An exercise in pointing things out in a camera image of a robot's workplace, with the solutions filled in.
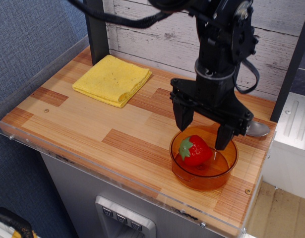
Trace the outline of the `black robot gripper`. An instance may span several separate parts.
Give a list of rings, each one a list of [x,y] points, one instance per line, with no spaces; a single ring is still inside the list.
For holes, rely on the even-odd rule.
[[[235,135],[246,135],[253,113],[235,95],[238,73],[219,78],[197,75],[196,80],[173,78],[170,98],[176,125],[184,131],[197,112],[220,124],[215,142],[216,150],[225,150]]]

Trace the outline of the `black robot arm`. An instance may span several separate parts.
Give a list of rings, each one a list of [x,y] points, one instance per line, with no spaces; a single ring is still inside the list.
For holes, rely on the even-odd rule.
[[[194,113],[217,122],[215,148],[224,150],[234,136],[247,133],[253,119],[235,95],[241,65],[259,77],[248,61],[258,43],[251,24],[252,1],[153,0],[151,4],[166,13],[186,10],[195,17],[200,42],[196,79],[171,80],[173,111],[180,130],[191,124]]]

